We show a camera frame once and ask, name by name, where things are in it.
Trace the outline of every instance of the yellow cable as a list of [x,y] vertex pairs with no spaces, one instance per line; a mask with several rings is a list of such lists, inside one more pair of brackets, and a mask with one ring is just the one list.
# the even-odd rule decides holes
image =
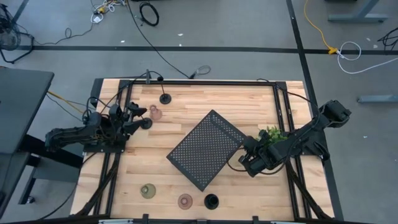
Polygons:
[[74,106],[73,104],[69,103],[66,99],[62,98],[62,96],[57,95],[57,94],[55,94],[55,93],[53,93],[53,92],[51,92],[51,91],[48,91],[47,93],[50,93],[50,94],[53,95],[54,97],[56,97],[56,98],[58,98],[58,99],[60,99],[60,100],[63,100],[65,103],[67,103],[67,104],[68,104],[69,106],[71,106],[73,109],[79,111],[79,113],[83,113],[81,110],[79,110],[79,108],[77,108],[77,107]]
[[335,54],[335,53],[338,51],[338,49],[335,48],[335,47],[330,47],[330,46],[326,43],[326,40],[325,40],[325,37],[323,36],[322,30],[319,29],[316,25],[314,25],[314,24],[311,22],[311,20],[308,18],[308,16],[307,16],[307,3],[308,3],[308,0],[306,0],[306,1],[305,1],[305,4],[304,4],[304,16],[305,16],[305,18],[306,18],[307,21],[311,24],[311,26],[313,26],[314,28],[316,28],[316,29],[321,33],[323,43],[324,43],[324,44],[328,47],[328,49],[329,49],[329,54]]

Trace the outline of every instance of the black puck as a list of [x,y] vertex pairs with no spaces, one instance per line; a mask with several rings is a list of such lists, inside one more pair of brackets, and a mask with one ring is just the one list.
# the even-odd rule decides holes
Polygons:
[[159,100],[162,104],[169,104],[172,101],[172,96],[170,96],[170,94],[164,93],[161,94]]
[[218,202],[218,197],[215,194],[209,194],[205,197],[205,206],[210,210],[216,209]]

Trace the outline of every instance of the black cable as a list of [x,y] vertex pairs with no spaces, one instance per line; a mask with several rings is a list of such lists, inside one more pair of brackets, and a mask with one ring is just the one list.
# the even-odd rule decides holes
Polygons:
[[[25,27],[23,27],[23,26],[21,26],[21,25],[19,25],[19,24],[17,24],[17,25],[18,25],[19,27],[23,28],[23,29],[26,31],[26,34],[30,35],[29,32],[27,31],[27,29],[26,29]],[[82,33],[82,34],[76,34],[76,35],[72,35],[72,29],[69,28],[69,27],[67,27],[67,28],[65,29],[65,38],[62,38],[62,39],[56,41],[55,43],[53,43],[53,42],[47,42],[47,43],[43,43],[43,44],[42,44],[42,43],[40,43],[39,41],[37,41],[36,39],[34,39],[34,42],[36,42],[36,43],[39,44],[39,45],[48,45],[48,44],[57,45],[59,42],[61,42],[61,41],[63,41],[63,40],[71,39],[71,38],[74,38],[74,37],[81,37],[81,36],[86,35],[87,33],[89,33],[89,32],[93,29],[93,25],[94,25],[94,24],[91,23],[90,28],[89,28],[86,32],[84,32],[84,33]]]
[[129,86],[130,84],[133,84],[138,78],[141,78],[142,76],[146,75],[146,73],[143,73],[142,75],[138,76],[137,78],[135,78],[133,81],[129,81],[128,83],[126,83],[124,86],[122,86],[119,91],[105,104],[104,108],[101,110],[100,114],[102,114],[102,112],[104,112],[105,108],[112,102],[112,100],[121,92],[123,92],[123,90]]
[[[266,82],[270,82],[269,80],[266,80],[266,79],[263,79],[263,78],[258,78],[257,81],[259,81],[259,80],[266,81]],[[278,84],[275,84],[275,85],[276,85],[276,87],[277,87],[278,89],[280,89],[280,90],[282,90],[282,91],[284,91],[284,92],[286,92],[286,93],[288,93],[288,94],[290,94],[290,95],[297,96],[297,97],[299,97],[299,98],[301,98],[301,99],[303,99],[303,100],[305,100],[305,101],[307,101],[307,102],[313,104],[314,106],[316,106],[316,107],[318,108],[318,105],[317,105],[316,103],[313,103],[312,101],[310,101],[310,100],[307,99],[306,97],[300,96],[300,95],[298,95],[298,94],[296,94],[296,93],[291,93],[291,92],[287,91],[286,89],[280,87]]]
[[189,78],[188,75],[186,75],[185,73],[181,72],[178,68],[176,68],[174,65],[172,65],[170,62],[168,62],[165,58],[163,58],[163,56],[159,53],[159,51],[149,42],[149,40],[147,39],[147,37],[144,35],[144,33],[142,33],[141,29],[139,28],[136,18],[134,17],[132,11],[131,11],[131,7],[130,7],[130,3],[129,1],[127,1],[127,6],[129,7],[129,11],[130,11],[130,15],[138,29],[138,31],[141,33],[142,37],[148,42],[148,44],[156,51],[156,53],[163,59],[163,61],[165,61],[168,65],[170,65],[171,67],[173,67],[174,69],[176,69],[176,71],[178,71],[179,73],[181,73],[183,76]]
[[[145,7],[145,6],[149,6],[152,9],[152,11],[155,13],[155,15],[156,15],[156,22],[155,23],[149,22],[145,18],[145,16],[143,15],[142,8]],[[142,21],[144,21],[146,24],[148,24],[150,26],[153,26],[153,27],[155,27],[155,26],[157,26],[159,24],[159,13],[157,12],[156,8],[151,3],[149,3],[149,2],[140,3],[140,5],[139,5],[139,13],[141,14]]]
[[105,107],[108,107],[108,108],[110,108],[110,106],[108,106],[104,101],[102,101],[102,100],[100,100],[98,97],[95,97],[95,96],[91,96],[91,97],[89,97],[88,98],[89,100],[90,99],[95,99],[95,100],[97,100],[97,101],[99,101],[100,103],[102,103],[102,105],[104,105]]
[[238,169],[235,169],[234,167],[231,166],[231,164],[229,164],[229,161],[227,161],[226,164],[229,166],[229,168],[231,168],[232,170],[234,170],[234,171],[236,171],[236,172],[246,172],[246,170],[238,170]]
[[[83,161],[83,163],[82,163],[81,166],[80,166],[80,169],[81,169],[81,168],[83,167],[83,165],[84,165],[89,159],[91,159],[95,154],[97,154],[97,153],[96,153],[96,152],[92,153],[92,155],[90,155],[85,161]],[[75,186],[73,187],[72,192],[70,192],[70,194],[69,194],[69,196],[67,197],[67,199],[66,199],[64,202],[62,202],[62,204],[61,204],[60,206],[58,206],[58,207],[57,207],[56,209],[54,209],[52,212],[48,213],[47,215],[45,215],[45,216],[43,216],[42,218],[39,218],[39,219],[37,219],[37,220],[43,220],[43,219],[45,219],[45,218],[51,216],[51,215],[54,214],[55,212],[57,212],[60,208],[62,208],[62,206],[65,205],[65,204],[68,202],[68,200],[70,199],[70,197],[73,195],[74,191],[76,190],[77,183],[78,183],[78,181],[76,182]]]
[[398,36],[390,37],[390,35],[392,33],[397,32],[397,31],[398,31],[398,27],[393,29],[392,31],[388,32],[384,37],[382,37],[379,40],[377,40],[378,42],[381,41],[383,43],[383,45],[384,45],[384,53],[385,54],[388,54],[387,50],[386,50],[387,47],[391,47],[391,49],[389,49],[389,50],[393,50],[394,47],[396,46],[396,44],[398,43]]
[[207,75],[211,71],[211,67],[208,65],[204,65],[196,69],[196,71],[189,77],[189,79],[194,79],[196,75]]
[[59,107],[61,107],[61,109],[63,109],[65,112],[67,112],[70,116],[76,118],[78,121],[81,121],[81,119],[79,119],[78,117],[76,117],[75,115],[73,115],[71,112],[69,112],[67,109],[65,109],[61,104],[59,104],[56,100],[52,99],[48,94],[46,94],[46,96],[54,103],[56,103]]
[[158,72],[155,72],[155,71],[150,71],[149,73],[155,73],[156,75],[158,75],[158,76],[160,76],[160,77],[162,77],[162,78],[163,78],[163,75],[159,74]]
[[75,102],[75,101],[72,101],[72,100],[66,100],[66,101],[68,101],[69,103],[74,103],[74,104],[76,104],[76,105],[86,106],[86,105],[83,104],[83,103],[78,103],[78,102]]

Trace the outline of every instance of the white cable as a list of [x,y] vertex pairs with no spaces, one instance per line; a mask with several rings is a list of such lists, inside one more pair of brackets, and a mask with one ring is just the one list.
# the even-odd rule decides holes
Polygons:
[[[344,45],[346,45],[346,44],[353,44],[353,45],[357,46],[357,48],[358,48],[358,50],[359,50],[359,55],[358,55],[356,58],[347,58],[347,57],[345,57],[345,56],[343,55],[343,53],[342,53],[342,52],[343,52],[343,47],[344,47]],[[359,73],[368,71],[368,70],[370,70],[370,69],[372,69],[372,68],[376,68],[376,67],[378,67],[378,66],[385,65],[385,64],[387,64],[387,63],[390,63],[390,62],[393,62],[393,61],[395,61],[395,60],[398,60],[398,57],[397,57],[397,58],[394,58],[394,59],[389,60],[389,61],[387,61],[387,62],[380,63],[380,64],[378,64],[378,65],[373,65],[372,67],[366,68],[366,69],[361,70],[361,71],[357,71],[357,72],[347,72],[347,71],[344,70],[343,67],[341,66],[341,64],[340,64],[340,58],[345,59],[345,60],[349,60],[349,61],[358,60],[358,59],[361,57],[361,54],[362,54],[362,49],[361,49],[361,47],[360,47],[357,43],[355,43],[355,42],[347,41],[347,42],[343,43],[343,45],[341,45],[340,51],[338,50],[338,51],[337,51],[337,54],[338,54],[338,55],[337,55],[337,62],[338,62],[338,65],[340,66],[340,68],[342,69],[343,72],[348,73],[348,74],[351,74],[351,75],[353,75],[353,74],[359,74]]]
[[[104,19],[104,15],[103,15],[102,13],[99,13],[99,14],[97,14],[97,15],[95,14],[95,12],[97,12],[99,8],[105,7],[105,8],[107,8],[107,9],[109,9],[109,11],[114,12],[114,6],[120,6],[120,5],[121,5],[121,3],[118,3],[118,2],[109,1],[109,0],[104,0],[103,3],[102,3],[102,5],[97,6],[97,7],[95,8],[94,12],[92,13],[91,19],[90,19],[91,23],[98,24],[98,23],[100,23],[100,22]],[[93,19],[94,16],[97,16],[97,17],[99,18],[99,20],[94,21],[94,19]]]

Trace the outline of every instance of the black desk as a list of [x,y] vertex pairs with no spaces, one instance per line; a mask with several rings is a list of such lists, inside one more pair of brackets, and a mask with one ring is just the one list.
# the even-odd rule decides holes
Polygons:
[[[47,157],[81,166],[80,156],[64,150],[47,152],[43,141],[27,134],[53,77],[51,72],[0,68],[0,217],[26,165],[37,167],[40,157]],[[34,180],[28,182],[20,203],[27,200]]]

